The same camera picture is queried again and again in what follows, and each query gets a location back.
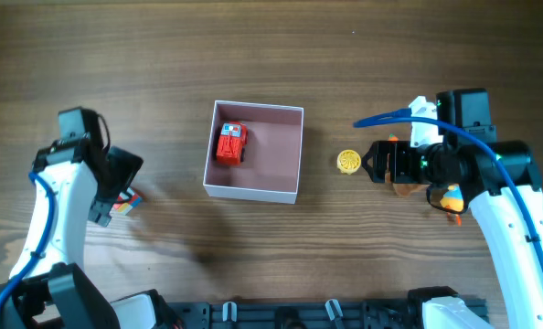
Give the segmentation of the white box with pink interior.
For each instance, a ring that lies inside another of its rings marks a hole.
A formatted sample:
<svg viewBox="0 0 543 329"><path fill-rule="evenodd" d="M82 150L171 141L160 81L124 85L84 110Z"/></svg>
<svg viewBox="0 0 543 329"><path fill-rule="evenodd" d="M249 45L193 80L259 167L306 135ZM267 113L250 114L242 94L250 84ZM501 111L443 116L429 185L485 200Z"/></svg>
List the white box with pink interior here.
<svg viewBox="0 0 543 329"><path fill-rule="evenodd" d="M239 165L216 160L218 139L227 122L247 128ZM304 108L216 101L203 187L211 197L293 204L298 196L303 153Z"/></svg>

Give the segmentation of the yellow round toy wheel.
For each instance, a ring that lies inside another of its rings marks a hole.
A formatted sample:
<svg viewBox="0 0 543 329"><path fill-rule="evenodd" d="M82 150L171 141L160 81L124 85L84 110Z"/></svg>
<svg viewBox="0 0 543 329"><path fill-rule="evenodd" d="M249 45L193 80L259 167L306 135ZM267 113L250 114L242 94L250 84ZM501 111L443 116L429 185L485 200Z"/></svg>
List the yellow round toy wheel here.
<svg viewBox="0 0 543 329"><path fill-rule="evenodd" d="M360 168L361 157L354 150L343 150L336 158L336 166L342 174L352 175Z"/></svg>

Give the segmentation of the yellow rubber duck toy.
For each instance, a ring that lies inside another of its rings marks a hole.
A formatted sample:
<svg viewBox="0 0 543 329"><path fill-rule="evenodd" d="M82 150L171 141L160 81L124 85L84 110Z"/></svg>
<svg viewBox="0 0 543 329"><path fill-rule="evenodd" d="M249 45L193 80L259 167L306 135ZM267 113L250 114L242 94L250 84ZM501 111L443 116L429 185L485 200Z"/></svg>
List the yellow rubber duck toy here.
<svg viewBox="0 0 543 329"><path fill-rule="evenodd" d="M442 208L446 211L447 219L457 226L462 225L461 214L465 211L463 196L458 185L450 185L440 200Z"/></svg>

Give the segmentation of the red toy car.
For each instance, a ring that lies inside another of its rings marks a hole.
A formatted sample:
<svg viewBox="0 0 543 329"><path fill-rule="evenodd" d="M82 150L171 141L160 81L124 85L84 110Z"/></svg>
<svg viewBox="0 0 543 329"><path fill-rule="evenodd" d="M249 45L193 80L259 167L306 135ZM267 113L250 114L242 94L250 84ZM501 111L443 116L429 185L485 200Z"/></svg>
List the red toy car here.
<svg viewBox="0 0 543 329"><path fill-rule="evenodd" d="M216 160L221 165L239 166L244 161L249 130L242 122L224 122L218 137Z"/></svg>

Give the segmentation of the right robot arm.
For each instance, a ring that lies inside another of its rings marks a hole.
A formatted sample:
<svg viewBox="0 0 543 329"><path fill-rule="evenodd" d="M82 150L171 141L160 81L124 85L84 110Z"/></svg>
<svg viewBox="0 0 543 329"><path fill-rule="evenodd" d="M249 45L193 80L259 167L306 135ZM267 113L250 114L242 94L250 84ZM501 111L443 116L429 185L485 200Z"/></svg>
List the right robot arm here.
<svg viewBox="0 0 543 329"><path fill-rule="evenodd" d="M361 165L375 183L425 186L447 214L471 212L482 230L513 328L543 328L543 190L522 141L500 142L484 88L419 96L407 107L354 122L408 123L408 141L376 141Z"/></svg>

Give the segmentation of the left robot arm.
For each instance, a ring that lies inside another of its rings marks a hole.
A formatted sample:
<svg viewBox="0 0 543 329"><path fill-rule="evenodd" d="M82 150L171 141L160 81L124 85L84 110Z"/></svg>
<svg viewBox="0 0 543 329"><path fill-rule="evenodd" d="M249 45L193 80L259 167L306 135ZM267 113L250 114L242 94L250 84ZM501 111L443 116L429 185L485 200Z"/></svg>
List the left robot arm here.
<svg viewBox="0 0 543 329"><path fill-rule="evenodd" d="M108 302L82 268L87 224L105 227L142 158L113 146L101 114L59 113L60 137L37 152L36 203L23 251L0 284L0 328L157 328L160 300Z"/></svg>

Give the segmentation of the brown plush toy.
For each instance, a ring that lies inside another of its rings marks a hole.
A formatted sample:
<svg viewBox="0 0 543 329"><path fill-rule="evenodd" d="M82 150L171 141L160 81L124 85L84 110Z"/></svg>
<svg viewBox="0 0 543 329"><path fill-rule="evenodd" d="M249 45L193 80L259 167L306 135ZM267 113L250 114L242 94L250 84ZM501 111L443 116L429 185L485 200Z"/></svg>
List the brown plush toy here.
<svg viewBox="0 0 543 329"><path fill-rule="evenodd" d="M397 184L394 183L391 180L391 173L389 170L386 171L385 174L385 182L388 184L392 184L393 190L396 193L397 196L400 197L409 197L412 194L425 191L427 189L427 185L419 185L419 184Z"/></svg>

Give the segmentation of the multicoloured puzzle cube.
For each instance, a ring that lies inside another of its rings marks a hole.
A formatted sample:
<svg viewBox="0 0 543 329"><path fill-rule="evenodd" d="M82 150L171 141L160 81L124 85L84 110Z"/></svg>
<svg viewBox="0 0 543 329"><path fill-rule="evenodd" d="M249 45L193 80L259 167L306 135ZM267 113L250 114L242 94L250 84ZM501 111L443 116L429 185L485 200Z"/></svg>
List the multicoloured puzzle cube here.
<svg viewBox="0 0 543 329"><path fill-rule="evenodd" d="M128 215L133 209L138 207L143 201L143 198L136 190L129 187L126 191L121 192L117 201L113 204L111 215Z"/></svg>

